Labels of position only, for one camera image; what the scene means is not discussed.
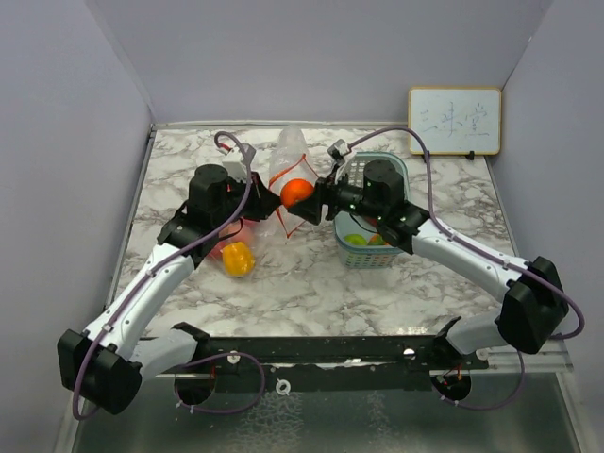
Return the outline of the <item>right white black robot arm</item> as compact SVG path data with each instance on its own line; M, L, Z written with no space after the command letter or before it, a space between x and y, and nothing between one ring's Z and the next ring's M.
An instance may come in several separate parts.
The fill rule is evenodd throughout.
M406 178L386 159L364 166L360 186L346 178L318 178L312 192L289 203L287 210L314 225L341 212L372 219L388 245L442 264L499 302L497 310L457 317L439 331L433 357L445 369L489 347L509 345L536 354L569 311L551 261L499 253L433 219L408 200Z

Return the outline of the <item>pink peach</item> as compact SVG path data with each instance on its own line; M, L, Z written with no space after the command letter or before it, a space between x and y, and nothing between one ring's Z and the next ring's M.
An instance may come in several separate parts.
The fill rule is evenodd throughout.
M209 253L209 256L216 260L222 258L222 251L227 245L242 242L251 247L255 236L249 224L244 219L240 219L224 228L219 233L218 239L218 244Z

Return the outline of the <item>yellow bell pepper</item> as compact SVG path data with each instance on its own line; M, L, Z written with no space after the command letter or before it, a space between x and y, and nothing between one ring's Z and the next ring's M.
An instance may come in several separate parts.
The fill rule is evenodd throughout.
M222 250L222 260L226 272L232 277L247 276L255 268L255 258L244 242L226 245Z

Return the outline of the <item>clear orange zip bag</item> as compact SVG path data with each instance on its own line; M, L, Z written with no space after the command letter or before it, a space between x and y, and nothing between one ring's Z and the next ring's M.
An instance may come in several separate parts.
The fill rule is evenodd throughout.
M309 157L302 130L297 126L285 127L279 133L268 163L268 189L277 195L281 204L255 230L258 251L265 252L273 245L285 243L305 224L300 217L289 213L288 208L314 189L318 175Z

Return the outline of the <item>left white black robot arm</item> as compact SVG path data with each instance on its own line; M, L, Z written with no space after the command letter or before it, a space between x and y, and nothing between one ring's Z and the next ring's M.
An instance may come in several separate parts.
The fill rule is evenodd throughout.
M203 332L184 324L151 341L142 338L167 298L191 275L222 238L242 219L267 219L279 198L261 182L250 164L204 164L189 184L189 194L161 228L142 269L124 291L82 331L66 330L58 341L62 385L72 391L72 411L80 399L118 414L142 384L181 365L202 370L209 351Z

